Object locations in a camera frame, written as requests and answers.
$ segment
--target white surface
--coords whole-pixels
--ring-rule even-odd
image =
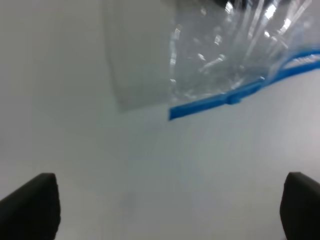
[[[57,240],[282,240],[288,172],[320,181],[320,72],[172,122],[120,113],[100,10],[0,2],[0,198],[54,172]]]

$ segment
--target black object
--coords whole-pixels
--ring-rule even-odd
[[[280,216],[287,240],[320,240],[320,184],[301,172],[289,173]]]
[[[54,240],[60,213],[56,176],[42,173],[0,201],[0,239]]]

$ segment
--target white table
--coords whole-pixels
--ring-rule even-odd
[[[100,3],[28,1],[0,3],[0,198],[56,173],[57,240],[284,238],[287,174],[320,181],[319,71],[172,122],[120,111]]]

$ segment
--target blue plastic strip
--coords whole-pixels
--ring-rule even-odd
[[[283,68],[286,64],[288,64],[294,59],[304,58],[304,57],[308,57],[310,55],[316,55],[316,54],[320,54],[320,49],[301,52],[299,54],[292,56],[287,61],[285,61],[280,68]],[[215,96],[201,99],[198,101],[172,107],[169,110],[169,120],[182,118],[187,115],[191,115],[191,114],[195,114],[195,113],[209,110],[212,108],[216,108],[218,106],[225,105],[225,104],[233,105],[233,104],[240,103],[241,99],[258,92],[262,88],[265,88],[271,84],[282,81],[288,77],[306,73],[315,69],[320,69],[320,61],[281,70],[277,74],[277,76],[269,82],[268,81],[266,82],[265,80],[259,80],[259,81],[244,85],[242,87],[239,87],[238,89],[232,90],[225,94],[219,94],[219,95],[215,95]]]

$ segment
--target blue zipper seal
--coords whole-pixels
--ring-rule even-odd
[[[284,68],[286,64],[299,58],[309,57],[311,55],[319,55],[320,49],[313,49],[309,51],[300,52],[296,55],[290,57],[287,61],[283,62],[280,69]],[[169,120],[174,120],[177,118],[182,118],[187,115],[196,114],[205,110],[213,109],[225,104],[233,105],[238,104],[245,97],[248,97],[261,89],[280,82],[288,77],[292,77],[298,74],[303,74],[315,69],[320,69],[320,61],[316,61],[309,64],[304,64],[297,67],[292,67],[289,69],[283,69],[270,81],[268,80],[258,80],[253,83],[241,86],[235,90],[229,91],[224,94],[215,95],[198,101],[190,102],[187,104],[175,106],[169,109]]]

